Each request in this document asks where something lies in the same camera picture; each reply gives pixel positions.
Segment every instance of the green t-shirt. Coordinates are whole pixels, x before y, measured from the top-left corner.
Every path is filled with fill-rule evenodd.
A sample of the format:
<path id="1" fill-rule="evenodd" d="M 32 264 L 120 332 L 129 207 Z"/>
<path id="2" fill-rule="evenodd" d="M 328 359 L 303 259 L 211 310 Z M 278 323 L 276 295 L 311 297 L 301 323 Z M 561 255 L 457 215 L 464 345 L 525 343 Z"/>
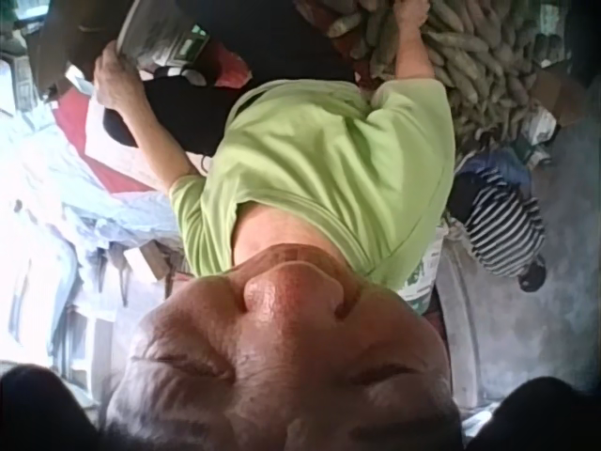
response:
<path id="1" fill-rule="evenodd" d="M 355 272 L 398 290 L 435 236 L 454 162 L 435 80 L 388 82 L 371 99 L 344 82 L 274 82 L 237 103 L 208 177 L 170 195 L 196 275 L 231 269 L 238 206 L 256 202 L 306 220 Z"/>

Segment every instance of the nose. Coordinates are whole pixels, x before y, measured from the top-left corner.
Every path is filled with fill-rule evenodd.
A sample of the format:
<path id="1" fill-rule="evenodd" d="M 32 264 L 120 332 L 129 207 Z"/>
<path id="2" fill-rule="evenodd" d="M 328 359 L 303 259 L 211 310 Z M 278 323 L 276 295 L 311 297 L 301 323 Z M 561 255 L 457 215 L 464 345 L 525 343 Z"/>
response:
<path id="1" fill-rule="evenodd" d="M 251 279 L 244 289 L 249 313 L 285 327 L 336 321 L 345 301 L 342 284 L 311 263 L 286 262 Z"/>

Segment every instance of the striped shirt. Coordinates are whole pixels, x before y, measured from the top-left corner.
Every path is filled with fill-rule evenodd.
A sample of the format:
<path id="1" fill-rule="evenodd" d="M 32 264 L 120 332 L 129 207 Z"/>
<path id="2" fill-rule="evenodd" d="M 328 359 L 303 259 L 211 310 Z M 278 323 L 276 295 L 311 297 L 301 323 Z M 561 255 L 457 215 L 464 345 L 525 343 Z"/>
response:
<path id="1" fill-rule="evenodd" d="M 496 169 L 475 173 L 485 181 L 465 223 L 472 252 L 495 275 L 517 277 L 537 258 L 545 242 L 545 226 L 532 197 L 524 200 Z"/>

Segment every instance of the blue cloth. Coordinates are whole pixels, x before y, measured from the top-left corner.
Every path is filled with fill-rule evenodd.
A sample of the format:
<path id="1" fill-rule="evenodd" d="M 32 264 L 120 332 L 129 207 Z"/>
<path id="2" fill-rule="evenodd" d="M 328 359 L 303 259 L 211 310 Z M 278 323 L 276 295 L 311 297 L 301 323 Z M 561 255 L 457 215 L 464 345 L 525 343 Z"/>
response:
<path id="1" fill-rule="evenodd" d="M 457 175 L 487 169 L 497 169 L 507 183 L 519 187 L 526 199 L 532 196 L 532 175 L 512 148 L 480 152 L 467 160 Z"/>

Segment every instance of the concrete floor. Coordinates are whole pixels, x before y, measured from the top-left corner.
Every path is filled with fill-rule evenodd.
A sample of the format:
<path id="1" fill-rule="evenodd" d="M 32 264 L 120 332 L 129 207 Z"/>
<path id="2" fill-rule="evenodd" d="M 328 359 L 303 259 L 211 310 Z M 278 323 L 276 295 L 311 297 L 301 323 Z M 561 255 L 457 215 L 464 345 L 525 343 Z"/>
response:
<path id="1" fill-rule="evenodd" d="M 539 376 L 581 389 L 600 381 L 599 82 L 591 116 L 560 131 L 549 148 L 554 166 L 533 175 L 547 222 L 545 286 L 523 293 L 516 281 L 486 273 L 460 245 L 446 248 L 439 292 L 466 407 Z"/>

